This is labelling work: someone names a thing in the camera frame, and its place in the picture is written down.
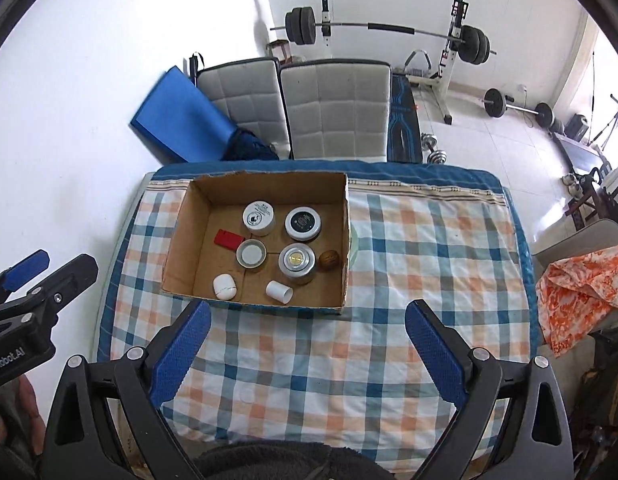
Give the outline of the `person's left hand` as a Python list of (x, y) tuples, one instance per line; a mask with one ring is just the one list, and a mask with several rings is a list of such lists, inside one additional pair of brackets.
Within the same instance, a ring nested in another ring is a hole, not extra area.
[(42, 454), (45, 422), (38, 407), (36, 392), (26, 375), (0, 387), (0, 444), (13, 445), (32, 457)]

